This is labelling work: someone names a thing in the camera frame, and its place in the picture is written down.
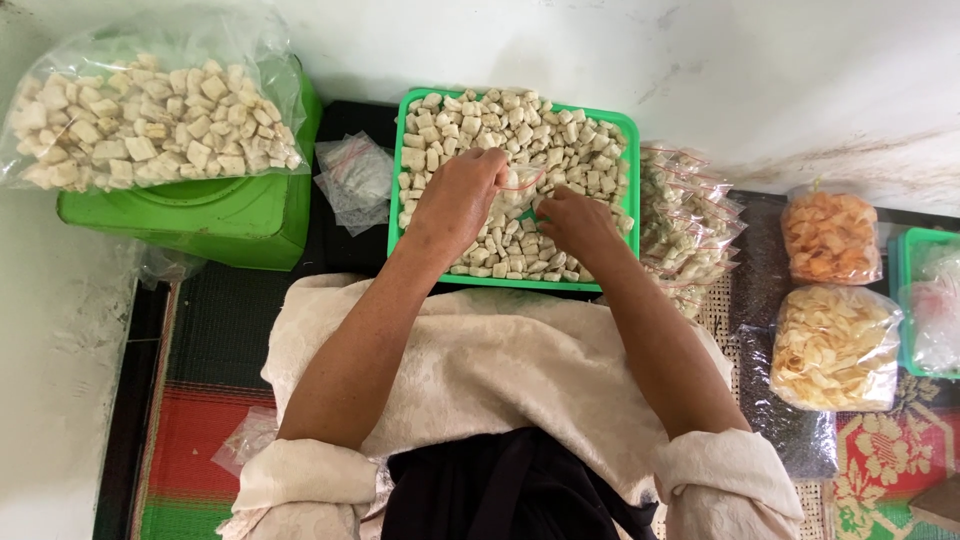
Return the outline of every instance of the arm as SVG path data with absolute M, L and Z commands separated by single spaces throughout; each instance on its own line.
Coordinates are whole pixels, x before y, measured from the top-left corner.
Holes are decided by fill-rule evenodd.
M 610 303 L 643 397 L 674 439 L 690 431 L 750 431 L 693 329 L 643 271 L 610 210 L 565 187 L 538 207 L 545 234 L 596 278 Z
M 477 148 L 434 173 L 383 270 L 303 372 L 278 439 L 360 448 L 386 406 L 423 300 L 483 226 L 506 163 L 502 151 Z

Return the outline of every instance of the bag of yellow chips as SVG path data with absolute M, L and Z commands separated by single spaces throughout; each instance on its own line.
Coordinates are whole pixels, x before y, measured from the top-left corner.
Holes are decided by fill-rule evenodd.
M 810 410 L 889 409 L 902 319 L 897 304 L 864 287 L 791 292 L 780 307 L 770 389 Z
M 780 226 L 795 282 L 865 285 L 883 277 L 876 210 L 859 197 L 814 185 L 790 201 Z

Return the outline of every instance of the green container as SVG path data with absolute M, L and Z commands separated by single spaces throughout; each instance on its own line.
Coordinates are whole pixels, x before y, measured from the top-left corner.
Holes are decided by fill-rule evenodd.
M 900 298 L 900 288 L 913 282 L 913 260 L 920 244 L 948 244 L 960 238 L 960 234 L 931 229 L 913 228 L 901 234 L 887 244 L 887 259 L 890 261 L 890 297 L 903 309 L 903 322 L 900 323 L 900 352 L 898 362 L 910 375 L 917 377 L 937 377 L 942 379 L 960 379 L 960 373 L 927 373 L 913 363 L 913 313 L 909 298 Z
M 403 230 L 396 224 L 396 218 L 400 214 L 400 184 L 396 178 L 401 172 L 400 168 L 400 149 L 403 148 L 403 132 L 405 124 L 403 118 L 407 115 L 410 103 L 423 98 L 431 92 L 437 92 L 443 96 L 453 98 L 460 97 L 463 92 L 454 92 L 449 90 L 436 90 L 431 88 L 417 88 L 410 91 L 400 102 L 399 117 L 396 122 L 396 147 L 394 155 L 394 189 L 390 199 L 390 228 L 387 236 L 387 255 L 394 251 L 396 243 L 403 235 Z M 568 105 L 553 105 L 553 111 L 557 110 L 577 110 L 582 107 L 571 107 Z M 594 120 L 606 120 L 620 128 L 623 135 L 627 137 L 630 144 L 624 149 L 620 156 L 630 163 L 630 170 L 627 171 L 627 178 L 630 180 L 630 186 L 627 189 L 627 196 L 623 199 L 623 208 L 627 215 L 634 218 L 634 228 L 625 238 L 634 255 L 639 258 L 640 252 L 640 133 L 636 129 L 636 123 L 625 114 L 619 112 L 609 112 L 607 110 L 584 109 L 587 118 Z M 537 220 L 533 211 L 527 210 L 519 217 L 525 219 L 532 217 Z M 440 276 L 441 282 L 461 283 L 467 285 L 486 285 L 494 287 L 524 287 L 532 289 L 555 289 L 555 290 L 584 290 L 600 291 L 600 285 L 597 283 L 570 283 L 570 282 L 532 282 L 530 280 L 506 280 L 501 278 L 474 278 L 473 276 L 454 276 L 452 274 L 443 274 Z
M 306 120 L 297 141 L 307 163 L 323 109 L 300 76 Z M 230 266 L 287 271 L 306 245 L 310 175 L 199 180 L 144 189 L 62 191 L 57 215 L 69 225 L 122 234 Z

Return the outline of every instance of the white snack piece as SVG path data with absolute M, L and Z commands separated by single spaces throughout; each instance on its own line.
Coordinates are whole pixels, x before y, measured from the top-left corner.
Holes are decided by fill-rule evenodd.
M 430 173 L 470 148 L 498 147 L 507 152 L 511 166 L 531 163 L 545 169 L 532 201 L 506 214 L 491 215 L 477 232 L 476 242 L 450 267 L 451 274 L 593 282 L 583 264 L 559 251 L 553 240 L 537 230 L 533 218 L 521 217 L 552 197 L 558 185 L 610 207 L 614 224 L 623 234 L 633 227 L 633 218 L 623 207 L 629 186 L 626 166 L 619 165 L 625 162 L 620 156 L 630 141 L 616 125 L 587 118 L 583 110 L 553 109 L 552 102 L 542 100 L 535 91 L 517 94 L 494 88 L 479 99 L 472 90 L 457 98 L 430 93 L 404 112 L 403 172 L 397 178 L 404 205 L 397 219 L 401 229 L 409 225 Z
M 165 72 L 156 56 L 139 54 L 108 69 L 112 75 L 24 80 L 9 124 L 16 150 L 36 159 L 22 180 L 110 191 L 302 164 L 279 108 L 243 65 L 225 70 L 207 60 Z

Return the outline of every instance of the black cloth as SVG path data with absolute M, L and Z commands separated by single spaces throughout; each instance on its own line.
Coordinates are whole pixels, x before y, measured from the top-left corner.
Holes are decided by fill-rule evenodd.
M 540 428 L 397 454 L 382 540 L 657 540 L 657 503 L 630 506 Z

